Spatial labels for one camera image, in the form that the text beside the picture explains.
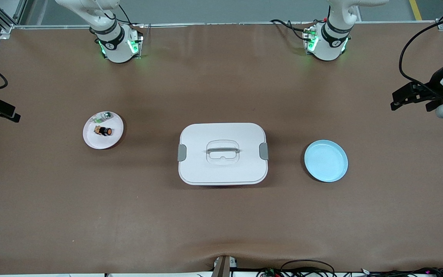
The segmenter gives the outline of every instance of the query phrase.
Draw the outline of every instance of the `brown table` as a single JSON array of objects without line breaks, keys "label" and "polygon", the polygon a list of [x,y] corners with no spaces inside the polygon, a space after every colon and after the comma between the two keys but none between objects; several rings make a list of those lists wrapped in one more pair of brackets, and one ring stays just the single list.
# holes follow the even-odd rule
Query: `brown table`
[{"label": "brown table", "polygon": [[[357,25],[333,62],[306,56],[272,25],[153,28],[141,60],[114,64],[88,30],[14,30],[0,43],[0,274],[208,270],[315,258],[336,270],[443,267],[443,120],[408,105],[399,53],[425,23]],[[407,52],[426,81],[443,66],[443,32]],[[120,145],[83,142],[95,112],[127,123]],[[269,144],[266,179],[184,184],[177,145],[192,123],[254,122]],[[345,149],[343,179],[308,176],[302,152]]]}]

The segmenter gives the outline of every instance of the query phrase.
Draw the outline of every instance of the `small glass bottle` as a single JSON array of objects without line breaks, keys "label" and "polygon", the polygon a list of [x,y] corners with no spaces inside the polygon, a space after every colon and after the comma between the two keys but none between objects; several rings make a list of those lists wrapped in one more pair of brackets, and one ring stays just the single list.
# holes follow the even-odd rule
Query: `small glass bottle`
[{"label": "small glass bottle", "polygon": [[94,116],[92,116],[92,122],[95,123],[102,123],[106,121],[107,119],[110,119],[112,117],[112,114],[110,112],[100,112]]}]

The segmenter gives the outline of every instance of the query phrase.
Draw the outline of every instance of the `gray handle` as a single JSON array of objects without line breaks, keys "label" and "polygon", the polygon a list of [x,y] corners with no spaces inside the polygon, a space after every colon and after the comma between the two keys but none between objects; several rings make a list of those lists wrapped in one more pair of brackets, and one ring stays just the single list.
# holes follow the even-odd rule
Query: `gray handle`
[{"label": "gray handle", "polygon": [[235,152],[239,153],[240,149],[236,149],[235,147],[223,147],[223,148],[216,148],[216,149],[207,149],[206,153],[211,152]]}]

